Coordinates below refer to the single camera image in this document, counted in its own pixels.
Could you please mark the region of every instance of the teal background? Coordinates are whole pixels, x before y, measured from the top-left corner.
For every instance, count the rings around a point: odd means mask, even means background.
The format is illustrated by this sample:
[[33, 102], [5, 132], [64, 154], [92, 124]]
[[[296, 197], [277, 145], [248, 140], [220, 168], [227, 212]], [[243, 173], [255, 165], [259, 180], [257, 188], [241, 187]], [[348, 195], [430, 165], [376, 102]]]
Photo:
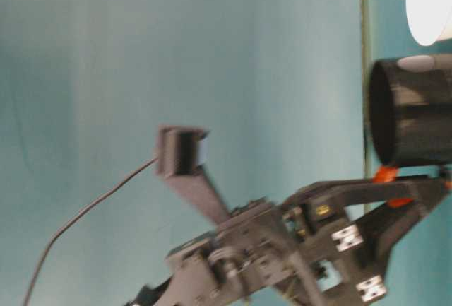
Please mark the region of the teal background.
[[[359, 0], [0, 0], [0, 305], [160, 123], [213, 131], [230, 206], [362, 177], [359, 25]], [[210, 228], [148, 170], [57, 242], [31, 305], [121, 305]]]
[[[364, 0], [365, 71], [376, 59], [417, 54], [450, 53], [451, 42], [419, 46], [412, 38], [405, 16], [405, 0]], [[370, 149], [370, 172], [378, 167]], [[411, 175], [425, 168], [403, 170]], [[443, 202], [395, 247], [386, 285], [389, 295], [379, 305], [450, 305], [452, 294], [451, 231], [452, 202]]]

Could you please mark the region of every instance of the black cylindrical cup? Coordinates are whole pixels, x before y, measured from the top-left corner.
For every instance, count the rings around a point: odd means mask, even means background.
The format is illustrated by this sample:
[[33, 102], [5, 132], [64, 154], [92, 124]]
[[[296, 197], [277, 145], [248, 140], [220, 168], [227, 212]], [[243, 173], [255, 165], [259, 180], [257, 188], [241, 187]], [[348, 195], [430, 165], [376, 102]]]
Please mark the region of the black cylindrical cup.
[[384, 165], [452, 163], [452, 54], [376, 62], [369, 118]]

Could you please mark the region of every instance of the wire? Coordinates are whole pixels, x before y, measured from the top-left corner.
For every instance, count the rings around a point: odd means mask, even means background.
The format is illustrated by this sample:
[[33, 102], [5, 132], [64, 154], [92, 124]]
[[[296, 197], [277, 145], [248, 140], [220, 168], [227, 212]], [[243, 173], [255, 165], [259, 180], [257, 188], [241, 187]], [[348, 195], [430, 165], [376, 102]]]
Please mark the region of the wire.
[[39, 276], [42, 266], [44, 265], [44, 261], [47, 258], [47, 255], [50, 252], [50, 249], [54, 245], [54, 243], [58, 240], [59, 237], [63, 235], [74, 223], [79, 221], [87, 212], [89, 212], [91, 209], [96, 207], [99, 203], [104, 201], [106, 198], [111, 196], [113, 193], [115, 193], [118, 189], [123, 187], [130, 179], [135, 177], [138, 173], [142, 172], [147, 167], [151, 166], [157, 158], [154, 158], [152, 160], [149, 160], [148, 162], [144, 163], [141, 167], [134, 170], [132, 173], [127, 175], [121, 182], [119, 182], [115, 187], [112, 188], [112, 190], [108, 191], [107, 193], [102, 194], [101, 196], [97, 197], [93, 202], [88, 204], [87, 206], [83, 207], [73, 218], [71, 218], [66, 224], [64, 224], [61, 228], [57, 230], [57, 232], [53, 235], [53, 237], [50, 239], [50, 241], [47, 243], [46, 247], [44, 248], [44, 251], [42, 251], [39, 261], [37, 262], [37, 265], [35, 267], [35, 271], [33, 272], [33, 276], [31, 278], [30, 284], [27, 288], [27, 293], [25, 294], [25, 298], [23, 300], [22, 306], [28, 306], [28, 303], [30, 302], [30, 298], [33, 292], [33, 288], [36, 285], [37, 277]]

